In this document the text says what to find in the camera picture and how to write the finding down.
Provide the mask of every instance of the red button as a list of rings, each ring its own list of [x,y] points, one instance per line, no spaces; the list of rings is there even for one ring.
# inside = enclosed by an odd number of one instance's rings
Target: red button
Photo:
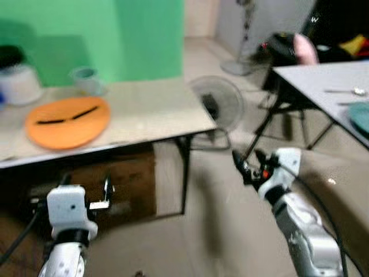
[[[269,178],[269,176],[270,176],[269,171],[263,170],[263,178],[267,179]]]

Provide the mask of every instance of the spoon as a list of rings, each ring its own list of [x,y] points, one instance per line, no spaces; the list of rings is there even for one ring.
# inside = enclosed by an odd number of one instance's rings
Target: spoon
[[[369,103],[369,101],[354,101],[354,102],[340,102],[338,103],[339,106],[350,106],[356,103]]]
[[[352,93],[355,94],[357,96],[366,96],[368,94],[368,92],[363,89],[363,88],[358,88],[358,87],[354,87],[351,90],[343,90],[343,89],[326,89],[324,90],[325,92],[329,92],[329,93],[338,93],[338,92],[348,92],[348,93]]]

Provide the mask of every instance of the pink object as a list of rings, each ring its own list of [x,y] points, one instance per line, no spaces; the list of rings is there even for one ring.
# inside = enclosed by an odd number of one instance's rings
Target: pink object
[[[300,65],[317,65],[319,63],[314,45],[307,37],[296,33],[293,38],[293,47]]]

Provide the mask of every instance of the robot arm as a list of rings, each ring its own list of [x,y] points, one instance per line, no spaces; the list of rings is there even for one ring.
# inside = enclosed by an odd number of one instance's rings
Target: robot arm
[[[283,164],[298,175],[300,151],[278,149],[270,157],[261,151],[258,171],[251,172],[240,153],[233,151],[236,168],[245,185],[252,185],[261,199],[272,205],[273,215],[287,240],[296,272],[299,276],[343,276],[340,249],[322,225],[319,213],[298,194],[290,191],[295,177],[281,167]]]
[[[113,192],[109,177],[104,183],[104,200],[89,206],[81,186],[60,185],[51,190],[47,195],[47,208],[55,241],[39,277],[84,276],[85,253],[89,241],[97,236],[97,224],[89,220],[87,214],[109,208]]]

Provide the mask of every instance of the white table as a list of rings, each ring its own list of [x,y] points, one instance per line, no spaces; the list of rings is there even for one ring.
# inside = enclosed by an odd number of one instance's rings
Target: white table
[[[340,125],[363,146],[369,149],[369,139],[355,129],[348,117],[348,103],[368,101],[369,97],[360,97],[352,93],[325,92],[326,89],[350,90],[354,87],[369,91],[369,62],[283,66],[274,68],[274,71],[280,78],[278,80],[280,85],[277,92],[278,96],[273,107],[269,109],[268,115],[263,123],[255,131],[256,137],[245,152],[244,156],[246,158],[252,153],[274,114],[296,110],[303,111],[306,108],[317,108],[332,120],[327,128],[309,144],[307,149],[312,149],[334,124]],[[290,106],[281,108],[286,101]]]
[[[76,89],[47,88],[36,103],[0,111],[0,169],[175,139],[184,161],[184,213],[191,138],[197,133],[215,130],[216,124],[182,78],[113,83],[108,85],[108,90],[103,96],[111,108],[108,127],[91,143],[68,151],[50,151],[34,144],[27,138],[24,122],[34,107],[78,96]]]
[[[352,125],[347,103],[369,101],[352,93],[327,93],[326,89],[363,88],[369,91],[369,62],[324,63],[315,66],[284,66],[274,71],[369,149],[369,139]]]

